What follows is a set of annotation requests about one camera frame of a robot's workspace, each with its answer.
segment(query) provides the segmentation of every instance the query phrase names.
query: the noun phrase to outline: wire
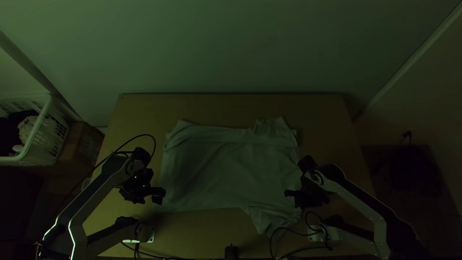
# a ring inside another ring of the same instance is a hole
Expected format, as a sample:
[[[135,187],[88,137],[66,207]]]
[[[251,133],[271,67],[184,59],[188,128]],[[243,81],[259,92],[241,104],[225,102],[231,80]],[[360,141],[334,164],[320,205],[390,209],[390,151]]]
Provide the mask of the wire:
[[[406,139],[406,137],[409,137],[409,145],[412,144],[412,132],[411,131],[406,131],[405,133],[402,134],[403,139],[399,142],[399,144],[403,144],[403,141]]]
[[[155,152],[155,148],[157,147],[157,143],[155,141],[155,138],[154,136],[150,135],[150,134],[140,134],[140,135],[137,135],[133,138],[130,138],[128,141],[126,141],[125,143],[123,143],[121,146],[119,146],[115,151],[113,151],[111,154],[109,154],[108,156],[106,156],[101,162],[99,162],[95,167],[93,167],[91,169],[91,171],[82,179],[80,180],[79,182],[77,182],[77,184],[72,187],[72,189],[66,194],[66,196],[64,197],[62,203],[56,208],[56,210],[53,212],[53,214],[51,215],[51,222],[48,223],[48,227],[51,226],[51,223],[53,220],[56,219],[56,214],[61,210],[61,208],[63,207],[64,204],[66,204],[66,201],[68,200],[68,198],[70,197],[70,195],[74,192],[75,189],[77,189],[101,164],[103,164],[110,156],[113,156],[113,155],[118,155],[118,154],[123,154],[125,155],[126,157],[128,157],[127,153],[129,152],[119,152],[120,149],[122,149],[126,144],[128,144],[129,142],[141,137],[141,136],[149,136],[153,139],[154,141],[154,148],[153,148],[153,152],[151,153],[151,159],[153,158],[154,156],[154,152]],[[37,251],[36,251],[36,259],[38,259],[38,255],[39,255],[39,246],[37,246]]]
[[[133,251],[133,258],[134,258],[134,260],[136,260],[136,253],[139,252],[139,249],[140,249],[140,244],[139,244],[139,243],[136,243],[136,245],[135,245],[135,250]]]
[[[321,249],[321,248],[325,248],[325,249],[330,249],[330,247],[326,247],[326,246],[318,246],[318,247],[305,247],[305,248],[301,248],[301,249],[297,249],[295,251],[292,251],[290,253],[287,253],[281,257],[279,257],[277,260],[281,260],[283,258],[287,258],[289,256],[292,256],[293,254],[296,254],[296,253],[300,253],[302,251],[307,251],[307,250],[312,250],[312,249]]]
[[[313,214],[313,215],[315,215],[316,217],[318,217],[318,218],[319,218],[319,222],[322,222],[321,216],[318,215],[318,214],[317,214],[316,212],[314,212],[314,211],[307,211],[307,212],[305,213],[305,224],[307,225],[307,227],[308,227],[309,229],[311,229],[311,230],[314,231],[314,232],[322,232],[322,229],[314,229],[313,227],[310,226],[310,224],[308,224],[308,214]]]
[[[274,234],[276,233],[276,231],[278,230],[287,230],[287,231],[290,231],[294,234],[297,234],[297,235],[300,235],[300,236],[311,236],[311,235],[315,235],[315,234],[318,234],[319,232],[314,232],[314,233],[309,233],[309,234],[302,234],[302,233],[299,233],[297,231],[293,231],[292,229],[288,229],[288,228],[285,228],[285,227],[278,227],[277,229],[275,229],[273,231],[273,233],[271,233],[271,236],[269,237],[269,253],[271,254],[271,259],[273,260],[276,260],[274,255],[273,255],[273,248],[272,248],[272,244],[273,244],[273,236]]]
[[[275,230],[273,231],[273,233],[271,234],[271,237],[269,238],[269,253],[271,254],[271,259],[273,259],[273,260],[281,260],[281,259],[286,258],[286,257],[289,257],[289,256],[291,256],[291,255],[293,255],[293,254],[296,254],[296,253],[299,253],[299,252],[302,252],[302,251],[306,251],[306,250],[312,250],[312,249],[321,249],[321,248],[325,248],[325,249],[328,249],[328,250],[332,250],[332,248],[331,248],[330,246],[327,245],[327,240],[328,240],[327,229],[326,229],[323,225],[320,225],[320,227],[321,227],[322,229],[314,229],[313,227],[311,227],[310,224],[308,224],[308,214],[313,214],[313,215],[315,215],[316,217],[319,218],[319,221],[320,221],[320,222],[323,221],[323,219],[321,218],[321,216],[318,215],[316,212],[314,212],[314,211],[307,211],[307,212],[305,213],[305,224],[307,225],[307,227],[308,227],[310,230],[314,231],[313,233],[310,233],[310,234],[301,234],[301,233],[299,233],[299,232],[293,231],[293,230],[288,229],[288,228],[283,228],[283,227],[279,227],[279,228],[275,229]],[[311,235],[315,235],[315,234],[322,233],[322,232],[324,231],[324,234],[325,234],[325,237],[324,237],[324,245],[323,245],[323,246],[305,247],[305,248],[297,249],[297,250],[295,250],[295,251],[289,252],[289,253],[283,255],[282,257],[276,259],[276,258],[274,257],[274,255],[273,255],[272,240],[273,240],[273,235],[274,235],[274,233],[276,233],[276,231],[279,230],[279,229],[284,229],[284,230],[290,231],[290,232],[292,232],[292,233],[295,233],[295,234],[301,235],[301,236],[311,236]]]
[[[155,255],[151,255],[151,254],[148,254],[148,253],[144,253],[144,252],[141,252],[139,250],[136,250],[134,248],[131,248],[129,245],[125,244],[124,242],[120,242],[124,247],[134,251],[135,253],[139,253],[139,254],[142,254],[142,255],[145,255],[145,256],[149,256],[149,257],[152,257],[152,258],[160,258],[160,259],[165,259],[165,260],[192,260],[192,259],[189,259],[189,258],[181,258],[181,257],[161,257],[161,256],[155,256]]]

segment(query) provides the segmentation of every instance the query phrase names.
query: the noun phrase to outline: wall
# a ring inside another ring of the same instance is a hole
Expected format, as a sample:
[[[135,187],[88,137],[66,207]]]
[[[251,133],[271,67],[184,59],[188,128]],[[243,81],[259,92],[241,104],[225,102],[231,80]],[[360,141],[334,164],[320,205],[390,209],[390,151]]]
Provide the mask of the wall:
[[[392,87],[355,121],[359,142],[397,144],[401,133],[429,144],[462,214],[462,7]]]
[[[2,96],[49,93],[2,48],[0,48],[0,92]]]
[[[82,118],[121,93],[342,93],[364,105],[459,0],[4,0],[0,28]]]

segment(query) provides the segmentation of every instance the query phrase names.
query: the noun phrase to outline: metal bracket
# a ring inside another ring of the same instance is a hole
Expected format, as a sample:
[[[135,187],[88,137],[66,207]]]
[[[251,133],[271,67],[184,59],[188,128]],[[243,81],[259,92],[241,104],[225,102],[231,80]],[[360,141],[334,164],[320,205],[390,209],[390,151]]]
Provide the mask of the metal bracket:
[[[135,239],[122,240],[124,243],[152,243],[154,242],[155,230],[153,226],[140,223],[136,228]]]
[[[338,234],[338,231],[335,227],[326,226],[323,224],[310,225],[310,227],[316,230],[322,230],[320,233],[309,236],[308,239],[310,240],[310,242],[324,243],[326,241],[326,237],[329,238],[330,241],[340,241],[341,240]]]

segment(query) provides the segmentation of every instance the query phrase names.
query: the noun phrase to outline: white t-shirt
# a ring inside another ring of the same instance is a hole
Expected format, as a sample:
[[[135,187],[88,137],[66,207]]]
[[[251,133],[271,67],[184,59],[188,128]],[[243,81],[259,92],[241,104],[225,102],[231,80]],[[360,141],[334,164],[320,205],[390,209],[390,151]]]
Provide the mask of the white t-shirt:
[[[155,211],[241,208],[259,234],[271,235],[300,219],[286,189],[300,189],[295,131],[282,117],[249,129],[200,126],[180,120],[166,134]]]

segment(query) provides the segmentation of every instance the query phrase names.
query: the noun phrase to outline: cardboard box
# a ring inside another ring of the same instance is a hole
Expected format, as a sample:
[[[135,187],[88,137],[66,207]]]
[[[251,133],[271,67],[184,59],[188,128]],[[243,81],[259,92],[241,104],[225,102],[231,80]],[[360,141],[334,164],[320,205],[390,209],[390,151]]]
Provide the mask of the cardboard box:
[[[72,123],[59,161],[78,161],[94,166],[103,143],[104,135],[85,122]]]
[[[104,135],[85,122],[71,123],[68,136],[54,165],[25,167],[45,178],[46,192],[67,194],[93,170]],[[80,187],[73,193],[78,194]]]

